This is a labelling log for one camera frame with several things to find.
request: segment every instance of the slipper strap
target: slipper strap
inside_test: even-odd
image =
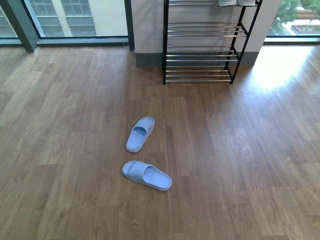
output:
[[[148,132],[149,129],[152,128],[153,124],[154,123],[152,121],[150,121],[149,119],[143,119],[143,120],[138,121],[134,127],[135,128],[136,127],[143,128],[143,129],[145,129],[146,132]]]
[[[134,163],[134,165],[132,166],[131,170],[127,173],[128,177],[131,177],[131,178],[138,178],[139,180],[142,180],[144,181],[144,173],[146,171],[146,169],[148,167],[150,167],[152,165],[150,164],[146,164],[144,162],[141,162],[141,161],[136,161]]]

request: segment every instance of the shoe rack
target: shoe rack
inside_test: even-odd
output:
[[[212,0],[164,0],[162,77],[166,83],[233,84],[263,0],[242,8],[238,21],[170,21],[171,8],[214,7]],[[243,24],[247,8],[255,8],[249,28]],[[190,45],[188,39],[223,38],[226,45]],[[238,39],[244,39],[236,49]]]

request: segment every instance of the slide sandal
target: slide sandal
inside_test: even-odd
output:
[[[155,123],[156,121],[150,116],[141,118],[132,128],[125,148],[130,153],[139,152],[154,129]]]
[[[167,174],[142,161],[128,161],[123,165],[122,173],[128,179],[160,191],[167,191],[172,184]]]

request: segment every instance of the glass window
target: glass window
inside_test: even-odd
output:
[[[62,0],[66,16],[91,16],[88,0]]]
[[[320,36],[320,0],[283,0],[268,37]]]
[[[17,38],[17,34],[0,7],[0,38]]]
[[[124,0],[24,0],[41,37],[127,36]]]

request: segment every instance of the floor plank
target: floor plank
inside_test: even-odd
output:
[[[0,48],[0,239],[320,239],[319,53],[263,46],[233,85],[162,85],[127,46]],[[124,177],[132,160],[172,187]]]

